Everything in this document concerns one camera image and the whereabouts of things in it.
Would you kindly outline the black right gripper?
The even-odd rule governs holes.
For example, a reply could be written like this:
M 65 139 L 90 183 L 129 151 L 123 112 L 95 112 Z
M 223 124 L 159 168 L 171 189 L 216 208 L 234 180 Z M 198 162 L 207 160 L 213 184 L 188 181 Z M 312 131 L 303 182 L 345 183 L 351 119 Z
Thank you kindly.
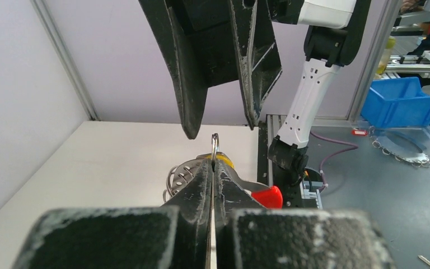
M 169 70 L 187 138 L 199 133 L 208 86 L 234 80 L 247 124 L 256 127 L 282 74 L 272 23 L 296 24 L 303 1 L 139 3 Z

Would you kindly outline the red-handled metal key holder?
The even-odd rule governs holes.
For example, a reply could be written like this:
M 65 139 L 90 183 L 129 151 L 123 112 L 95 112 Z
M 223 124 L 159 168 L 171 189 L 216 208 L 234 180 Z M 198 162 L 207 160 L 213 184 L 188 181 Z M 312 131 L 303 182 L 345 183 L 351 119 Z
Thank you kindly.
M 215 133 L 211 138 L 211 165 L 214 166 L 216 159 L 216 153 L 221 152 L 219 150 L 219 135 Z M 183 188 L 185 188 L 195 177 L 196 172 L 199 170 L 202 161 L 206 159 L 199 158 L 199 155 L 191 160 L 188 160 L 180 165 L 173 166 L 166 177 L 166 188 L 162 191 L 162 199 L 167 202 Z M 223 165 L 220 172 L 215 172 L 214 175 L 218 176 L 220 181 L 226 180 L 228 182 L 234 182 L 240 187 L 245 193 L 247 193 L 256 202 L 265 208 L 279 209 L 283 206 L 283 196 L 281 190 L 276 186 L 268 186 L 259 182 L 252 182 L 240 178 L 235 169 L 232 169 L 223 161 L 220 161 Z

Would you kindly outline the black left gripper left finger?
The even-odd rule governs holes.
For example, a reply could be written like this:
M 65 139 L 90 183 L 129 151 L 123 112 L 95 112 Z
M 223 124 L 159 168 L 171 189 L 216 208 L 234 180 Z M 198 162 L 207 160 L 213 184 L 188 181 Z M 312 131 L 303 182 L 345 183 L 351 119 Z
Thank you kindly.
M 213 168 L 159 207 L 57 208 L 29 231 L 13 268 L 209 268 Z

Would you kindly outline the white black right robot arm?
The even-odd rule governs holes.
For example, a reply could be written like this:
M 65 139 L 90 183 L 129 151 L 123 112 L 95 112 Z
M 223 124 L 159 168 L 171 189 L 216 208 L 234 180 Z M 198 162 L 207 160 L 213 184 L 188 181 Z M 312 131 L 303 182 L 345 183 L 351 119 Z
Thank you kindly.
M 356 57 L 370 1 L 140 1 L 174 87 L 181 126 L 197 137 L 208 89 L 238 81 L 247 123 L 258 125 L 282 74 L 274 23 L 306 25 L 301 80 L 268 159 L 294 184 L 312 124 L 333 78 Z

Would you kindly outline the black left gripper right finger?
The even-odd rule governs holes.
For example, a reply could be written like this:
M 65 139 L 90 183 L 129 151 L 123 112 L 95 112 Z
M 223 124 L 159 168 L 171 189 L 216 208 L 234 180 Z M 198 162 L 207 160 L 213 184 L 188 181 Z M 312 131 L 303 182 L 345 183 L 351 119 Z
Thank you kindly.
M 378 225 L 360 210 L 267 209 L 214 175 L 218 268 L 394 268 Z

